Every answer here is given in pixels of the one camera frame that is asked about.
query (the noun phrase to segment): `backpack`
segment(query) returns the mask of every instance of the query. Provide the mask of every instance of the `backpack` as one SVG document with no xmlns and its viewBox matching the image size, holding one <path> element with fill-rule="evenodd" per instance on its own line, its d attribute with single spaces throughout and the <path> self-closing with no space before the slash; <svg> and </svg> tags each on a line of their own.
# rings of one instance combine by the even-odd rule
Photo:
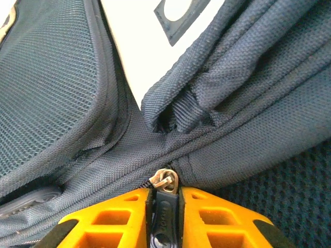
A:
<svg viewBox="0 0 331 248">
<path fill-rule="evenodd" d="M 201 2 L 202 15 L 215 1 Z M 152 14 L 175 49 L 199 15 L 169 21 L 164 4 Z M 0 44 L 1 247 L 34 243 L 162 167 L 219 190 L 331 137 L 330 1 L 225 0 L 141 102 L 123 51 L 144 37 L 122 46 L 105 5 L 15 8 Z"/>
</svg>

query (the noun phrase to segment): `yellow plastic object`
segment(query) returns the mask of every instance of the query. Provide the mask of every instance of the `yellow plastic object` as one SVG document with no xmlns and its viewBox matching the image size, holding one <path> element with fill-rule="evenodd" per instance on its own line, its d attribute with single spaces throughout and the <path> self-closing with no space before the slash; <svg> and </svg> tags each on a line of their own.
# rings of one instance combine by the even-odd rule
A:
<svg viewBox="0 0 331 248">
<path fill-rule="evenodd" d="M 256 212 L 195 188 L 182 188 L 185 201 L 183 248 L 272 248 L 254 220 Z"/>
<path fill-rule="evenodd" d="M 65 216 L 76 219 L 58 248 L 147 248 L 145 205 L 150 189 L 138 189 Z"/>
</svg>

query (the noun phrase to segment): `white card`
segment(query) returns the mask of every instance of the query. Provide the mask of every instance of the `white card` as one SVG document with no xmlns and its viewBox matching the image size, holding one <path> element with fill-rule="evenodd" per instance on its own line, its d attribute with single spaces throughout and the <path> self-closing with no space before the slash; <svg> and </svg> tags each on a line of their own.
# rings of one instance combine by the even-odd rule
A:
<svg viewBox="0 0 331 248">
<path fill-rule="evenodd" d="M 101 0 L 138 106 L 208 27 L 224 0 Z"/>
</svg>

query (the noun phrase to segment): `zipper pull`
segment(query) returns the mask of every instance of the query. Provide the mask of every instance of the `zipper pull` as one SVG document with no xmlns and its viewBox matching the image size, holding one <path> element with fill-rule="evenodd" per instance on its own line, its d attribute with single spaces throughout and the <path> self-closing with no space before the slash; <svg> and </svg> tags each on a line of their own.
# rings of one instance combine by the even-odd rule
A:
<svg viewBox="0 0 331 248">
<path fill-rule="evenodd" d="M 157 190 L 177 194 L 179 178 L 172 169 L 159 169 L 149 181 Z"/>
<path fill-rule="evenodd" d="M 178 248 L 178 175 L 171 169 L 160 169 L 149 180 L 157 189 L 150 247 Z"/>
</svg>

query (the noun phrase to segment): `zipper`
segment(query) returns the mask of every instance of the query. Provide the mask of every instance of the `zipper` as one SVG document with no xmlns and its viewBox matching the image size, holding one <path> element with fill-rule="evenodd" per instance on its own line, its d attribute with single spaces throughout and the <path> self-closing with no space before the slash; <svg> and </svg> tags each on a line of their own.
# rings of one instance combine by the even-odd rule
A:
<svg viewBox="0 0 331 248">
<path fill-rule="evenodd" d="M 20 245 L 25 245 L 25 244 L 35 244 L 38 243 L 41 239 L 33 240 L 33 241 L 26 241 L 24 243 L 21 243 Z"/>
<path fill-rule="evenodd" d="M 156 189 L 153 203 L 151 248 L 180 247 L 179 178 L 172 169 L 160 169 L 143 185 Z"/>
</svg>

